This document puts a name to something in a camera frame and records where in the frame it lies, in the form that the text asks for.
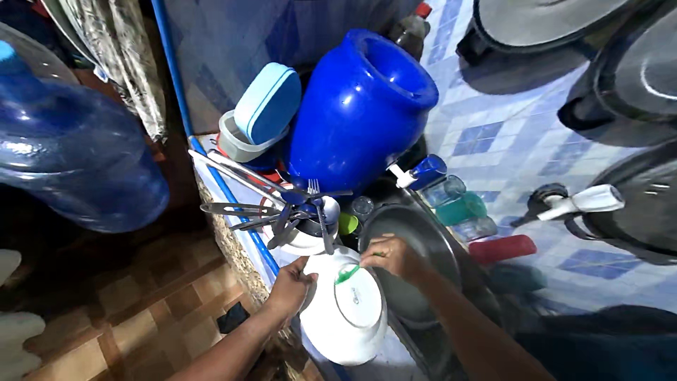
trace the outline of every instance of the blue water bottle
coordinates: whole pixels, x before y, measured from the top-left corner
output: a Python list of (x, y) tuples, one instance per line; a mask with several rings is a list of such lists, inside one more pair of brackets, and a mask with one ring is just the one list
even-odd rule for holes
[(76, 224), (121, 233), (153, 222), (169, 188), (139, 123), (103, 94), (36, 78), (0, 41), (0, 182)]

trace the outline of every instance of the blue lid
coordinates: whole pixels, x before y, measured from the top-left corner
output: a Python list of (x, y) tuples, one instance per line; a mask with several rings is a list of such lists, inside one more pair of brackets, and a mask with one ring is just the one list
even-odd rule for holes
[(0, 75), (12, 75), (30, 72), (28, 66), (5, 41), (0, 40)]
[(270, 62), (235, 106), (235, 124), (252, 144), (277, 138), (301, 103), (301, 81), (294, 69)]

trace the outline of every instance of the white plate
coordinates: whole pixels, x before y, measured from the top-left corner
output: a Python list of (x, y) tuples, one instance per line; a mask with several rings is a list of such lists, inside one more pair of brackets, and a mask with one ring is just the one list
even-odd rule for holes
[(339, 271), (350, 271), (358, 264), (357, 252), (336, 246), (332, 256), (310, 257), (303, 271), (318, 274), (301, 307), (303, 331), (323, 356), (348, 366), (376, 356), (388, 325), (388, 308), (374, 273), (361, 268), (335, 284)]

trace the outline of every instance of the blue plastic jug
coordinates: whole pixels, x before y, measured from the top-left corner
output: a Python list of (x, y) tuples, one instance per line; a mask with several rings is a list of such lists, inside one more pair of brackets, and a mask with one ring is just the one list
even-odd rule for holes
[(291, 132), (290, 173), (359, 194), (423, 133), (439, 93), (402, 48), (350, 30), (322, 57)]
[(0, 182), (23, 188), (84, 228), (135, 230), (169, 201), (129, 111), (85, 87), (37, 79), (4, 41), (0, 139)]

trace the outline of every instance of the brown floor tile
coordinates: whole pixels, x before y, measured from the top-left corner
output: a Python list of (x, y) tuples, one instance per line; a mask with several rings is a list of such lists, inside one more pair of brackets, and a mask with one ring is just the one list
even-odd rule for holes
[(106, 364), (108, 365), (108, 374), (113, 380), (124, 380), (127, 377), (125, 371), (125, 364), (123, 363), (123, 356), (115, 343), (115, 337), (110, 326), (103, 329), (103, 334), (99, 336), (99, 347), (101, 353), (104, 355)]
[(66, 353), (48, 366), (53, 379), (58, 381), (89, 381), (108, 367), (96, 339)]
[(98, 375), (94, 376), (94, 378), (90, 379), (89, 381), (117, 381), (117, 380), (121, 380), (121, 379), (115, 378), (110, 373), (110, 370), (106, 369), (103, 372), (99, 373)]
[(122, 356), (152, 340), (158, 333), (153, 316), (149, 310), (143, 310), (129, 320), (112, 328), (115, 344)]
[(55, 381), (55, 379), (51, 370), (51, 366), (44, 365), (43, 367), (25, 375), (23, 381)]
[(130, 275), (115, 281), (98, 290), (99, 301), (106, 311), (112, 315), (141, 299), (141, 287)]
[(68, 347), (70, 350), (92, 339), (93, 336), (88, 335), (85, 341), (79, 340), (81, 336), (92, 330), (87, 308), (80, 307), (48, 321), (45, 331), (38, 336), (29, 338), (26, 341), (25, 348), (45, 360), (45, 357), (59, 355), (63, 348)]
[(161, 331), (157, 343), (175, 372), (187, 367), (192, 361), (183, 341), (183, 332), (178, 325)]
[(107, 318), (108, 322), (112, 326), (116, 326), (122, 323), (123, 321), (130, 319), (132, 316), (140, 313), (143, 310), (146, 310), (152, 304), (159, 302), (160, 300), (170, 296), (171, 294), (174, 294), (175, 292), (178, 292), (180, 289), (199, 279), (203, 275), (211, 272), (212, 270), (215, 270), (216, 268), (219, 268), (223, 263), (225, 263), (224, 256), (215, 258), (208, 264), (201, 266), (200, 268), (191, 271), (187, 274), (184, 274), (183, 276), (178, 278), (176, 281), (170, 283), (166, 287), (158, 289), (153, 294), (145, 296), (141, 301), (127, 308), (126, 310), (123, 310), (117, 314), (109, 316)]
[(230, 266), (224, 264), (193, 282), (193, 286), (198, 292), (202, 303), (207, 303), (225, 290), (235, 286), (237, 282), (238, 280), (235, 272)]
[(174, 369), (167, 356), (162, 351), (156, 351), (131, 369), (131, 374), (135, 381), (162, 381), (174, 374)]
[(221, 334), (219, 329), (211, 317), (203, 319), (193, 329), (183, 333), (185, 347), (193, 359), (204, 353), (207, 349), (210, 349), (220, 339)]
[(167, 302), (167, 306), (176, 320), (181, 320), (184, 316), (202, 305), (193, 285), (187, 285), (166, 297), (165, 302)]
[(150, 273), (158, 287), (162, 288), (171, 282), (177, 280), (185, 274), (181, 259), (177, 255), (167, 256), (166, 258), (153, 263), (150, 266)]
[(130, 271), (132, 278), (139, 285), (142, 295), (151, 294), (158, 289), (158, 285), (155, 284), (155, 279), (153, 279), (153, 274), (150, 272), (150, 269), (145, 266), (132, 266)]
[(184, 332), (191, 330), (198, 325), (202, 320), (211, 318), (216, 321), (216, 318), (223, 315), (225, 310), (235, 305), (236, 300), (242, 295), (242, 288), (239, 284), (235, 287), (221, 293), (221, 295), (213, 298), (210, 302), (203, 304), (200, 308), (186, 315), (180, 322), (181, 330)]
[(188, 248), (195, 257), (199, 266), (204, 266), (205, 264), (211, 262), (214, 258), (223, 256), (219, 246), (217, 246), (214, 241), (214, 237), (208, 237), (201, 239), (197, 242), (192, 243)]
[(172, 316), (171, 311), (164, 300), (154, 303), (152, 306), (148, 307), (148, 310), (153, 316), (153, 320), (155, 320), (155, 324), (160, 331), (176, 323), (174, 316)]

